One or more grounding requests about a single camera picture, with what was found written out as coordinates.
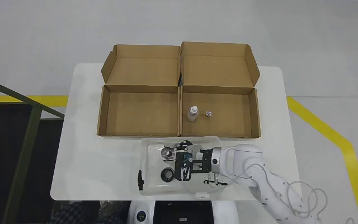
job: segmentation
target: bottle cap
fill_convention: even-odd
[[[196,106],[192,106],[192,107],[190,108],[190,113],[196,114],[196,113],[197,113],[197,107],[196,107]]]

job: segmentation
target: green metal frame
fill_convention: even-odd
[[[27,124],[25,137],[23,138],[20,155],[17,161],[17,167],[12,179],[12,185],[2,220],[2,223],[15,223],[23,186],[25,185],[27,170],[29,168],[32,150],[37,135],[37,129],[41,119],[41,113],[44,110],[50,114],[60,117],[61,119],[64,119],[65,115],[2,85],[0,85],[0,92],[8,96],[12,96],[32,106],[29,122]]]

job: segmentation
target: white table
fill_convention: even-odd
[[[55,200],[191,200],[192,195],[139,193],[141,138],[96,135],[103,78],[102,63],[76,65],[51,187]],[[256,84],[261,138],[222,138],[221,146],[252,143],[263,148],[270,171],[299,180],[282,71],[259,67]],[[301,194],[300,185],[294,185]],[[213,200],[254,200],[246,186],[231,185]]]

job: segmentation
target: yellow tape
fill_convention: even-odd
[[[356,204],[358,206],[358,162],[352,143],[333,130],[333,128],[328,126],[325,122],[320,120],[317,116],[312,114],[292,97],[287,97],[287,103],[290,110],[342,150],[348,175],[351,180],[353,193],[356,198]]]
[[[67,106],[68,96],[27,96],[41,104],[51,107]],[[11,96],[0,96],[0,102],[21,102]]]

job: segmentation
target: black panel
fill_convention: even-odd
[[[214,224],[211,201],[156,201],[154,224]]]
[[[52,178],[63,120],[41,120],[17,213],[17,223],[48,222],[53,200]]]
[[[17,166],[32,106],[0,103],[0,220]]]

